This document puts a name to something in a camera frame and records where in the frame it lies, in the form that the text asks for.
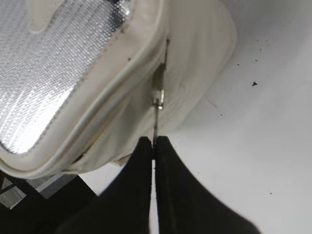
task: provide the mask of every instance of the white leather pouch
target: white leather pouch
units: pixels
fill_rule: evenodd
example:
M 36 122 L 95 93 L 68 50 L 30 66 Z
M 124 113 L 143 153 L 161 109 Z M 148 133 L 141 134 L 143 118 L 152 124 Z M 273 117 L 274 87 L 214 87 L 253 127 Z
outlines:
M 27 179 L 83 173 L 129 155 L 151 136 L 161 65 L 165 134 L 207 91 L 235 40 L 218 0 L 1 0 L 0 170 Z

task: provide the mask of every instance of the white surface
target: white surface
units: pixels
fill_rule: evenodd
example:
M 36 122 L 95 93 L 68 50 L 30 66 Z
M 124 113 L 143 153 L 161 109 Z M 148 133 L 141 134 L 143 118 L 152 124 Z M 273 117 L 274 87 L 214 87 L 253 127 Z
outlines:
M 312 1 L 226 3 L 237 50 L 169 137 L 202 184 L 264 234 L 310 234 Z

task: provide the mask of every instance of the reflective fabric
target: reflective fabric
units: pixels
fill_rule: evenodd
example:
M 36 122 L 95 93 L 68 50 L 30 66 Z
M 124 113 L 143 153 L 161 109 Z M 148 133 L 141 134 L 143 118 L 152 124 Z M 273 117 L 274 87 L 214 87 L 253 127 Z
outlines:
M 131 0 L 67 0 L 46 31 L 32 34 L 25 1 L 0 1 L 0 142 L 27 152 L 69 97 Z

